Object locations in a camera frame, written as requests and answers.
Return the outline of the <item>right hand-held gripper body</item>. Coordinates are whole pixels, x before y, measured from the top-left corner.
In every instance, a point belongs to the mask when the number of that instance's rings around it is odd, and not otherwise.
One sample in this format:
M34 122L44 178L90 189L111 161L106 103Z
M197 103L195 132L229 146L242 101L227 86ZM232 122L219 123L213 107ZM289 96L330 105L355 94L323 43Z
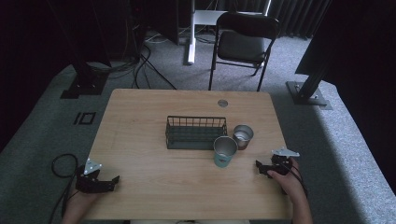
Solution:
M298 158L299 152L292 151L287 148L274 149L271 158L272 164L275 166L275 171L281 175L286 175L292 168L291 158Z

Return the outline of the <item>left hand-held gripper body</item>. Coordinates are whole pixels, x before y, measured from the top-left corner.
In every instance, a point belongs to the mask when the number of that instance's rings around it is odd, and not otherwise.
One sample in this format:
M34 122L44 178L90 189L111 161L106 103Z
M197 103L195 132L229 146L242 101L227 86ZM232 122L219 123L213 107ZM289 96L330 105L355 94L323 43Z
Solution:
M102 192L101 183L98 180L102 164L87 159L84 165L78 167L76 189L84 193Z

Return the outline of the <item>brown metal cup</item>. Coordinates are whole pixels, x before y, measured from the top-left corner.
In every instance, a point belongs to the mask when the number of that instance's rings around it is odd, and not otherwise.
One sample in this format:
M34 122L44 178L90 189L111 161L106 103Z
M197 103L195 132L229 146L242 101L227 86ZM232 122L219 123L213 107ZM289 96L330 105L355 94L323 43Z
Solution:
M233 129L233 140L238 145L239 150L246 149L253 136L253 130L247 125L237 125Z

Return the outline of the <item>teal metal cup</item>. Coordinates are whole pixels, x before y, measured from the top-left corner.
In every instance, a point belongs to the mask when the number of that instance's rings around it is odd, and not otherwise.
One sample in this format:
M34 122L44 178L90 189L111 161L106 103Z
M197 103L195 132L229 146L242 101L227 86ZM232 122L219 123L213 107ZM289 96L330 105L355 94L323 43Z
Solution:
M214 163L220 167L227 167L238 149L236 142L229 136L218 137L213 144Z

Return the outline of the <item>black wire basket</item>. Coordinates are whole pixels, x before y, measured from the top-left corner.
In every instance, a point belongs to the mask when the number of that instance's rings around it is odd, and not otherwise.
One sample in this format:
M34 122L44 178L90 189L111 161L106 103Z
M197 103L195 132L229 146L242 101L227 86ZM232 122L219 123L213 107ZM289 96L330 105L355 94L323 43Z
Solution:
M212 150L215 140L227 135L224 117L168 116L166 146L168 149Z

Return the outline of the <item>person's left hand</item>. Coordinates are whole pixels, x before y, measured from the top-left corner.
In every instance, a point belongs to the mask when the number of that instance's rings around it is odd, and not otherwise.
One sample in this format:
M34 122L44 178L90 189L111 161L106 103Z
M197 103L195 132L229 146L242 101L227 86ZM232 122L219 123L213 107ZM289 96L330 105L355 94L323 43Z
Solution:
M64 213L81 213L84 216L90 208L102 197L99 193L83 193L75 191L73 196L67 201Z

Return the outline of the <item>person's right hand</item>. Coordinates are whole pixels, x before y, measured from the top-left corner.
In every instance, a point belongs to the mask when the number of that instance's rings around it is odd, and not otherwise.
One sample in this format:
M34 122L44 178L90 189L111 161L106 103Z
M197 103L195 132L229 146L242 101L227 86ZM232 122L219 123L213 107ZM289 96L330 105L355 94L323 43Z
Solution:
M304 193L304 188L301 184L301 175L298 169L298 163L294 158L291 158L290 161L292 162L292 168L290 172L288 172L286 175L281 175L274 171L272 178L280 185L280 187L287 193L288 196L290 194L301 195Z

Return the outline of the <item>black metal stand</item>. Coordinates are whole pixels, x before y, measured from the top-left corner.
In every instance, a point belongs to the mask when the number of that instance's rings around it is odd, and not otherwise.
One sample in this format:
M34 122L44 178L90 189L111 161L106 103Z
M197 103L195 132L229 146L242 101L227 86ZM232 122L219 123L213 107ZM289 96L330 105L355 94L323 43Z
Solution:
M322 110L332 110L331 103L326 100L318 86L324 78L326 67L320 68L310 75L305 82L287 81L286 86L296 105L316 105Z
M100 95L108 73L94 72L88 62L109 64L104 40L92 0L46 0L57 22L64 50L76 71L62 99L80 95Z

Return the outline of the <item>black folding chair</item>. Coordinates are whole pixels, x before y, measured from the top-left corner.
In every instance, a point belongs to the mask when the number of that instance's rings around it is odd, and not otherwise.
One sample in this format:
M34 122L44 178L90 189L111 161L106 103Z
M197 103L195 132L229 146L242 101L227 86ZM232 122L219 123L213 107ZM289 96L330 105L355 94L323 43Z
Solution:
M216 21L216 35L208 89L212 89L217 64L254 68L256 76L262 68L257 91L262 87L272 46L278 38L278 19L262 14L225 12Z

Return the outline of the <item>grey pleated curtain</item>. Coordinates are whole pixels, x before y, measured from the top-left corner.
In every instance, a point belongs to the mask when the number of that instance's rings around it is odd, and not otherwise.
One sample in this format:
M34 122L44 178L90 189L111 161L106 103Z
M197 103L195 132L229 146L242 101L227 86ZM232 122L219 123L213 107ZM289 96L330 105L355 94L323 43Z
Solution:
M213 0L211 9L262 13L280 22L281 36L312 38L332 0Z

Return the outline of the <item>white desk frame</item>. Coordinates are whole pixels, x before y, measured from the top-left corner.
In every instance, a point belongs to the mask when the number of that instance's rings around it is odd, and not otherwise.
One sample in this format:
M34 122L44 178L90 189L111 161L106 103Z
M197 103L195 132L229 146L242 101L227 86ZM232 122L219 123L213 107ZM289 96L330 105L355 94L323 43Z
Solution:
M201 10L195 8L195 0L191 0L191 25L190 25L190 43L188 51L188 64L195 63L195 50L196 50L196 25L210 25L216 24L220 15L224 14L223 10Z

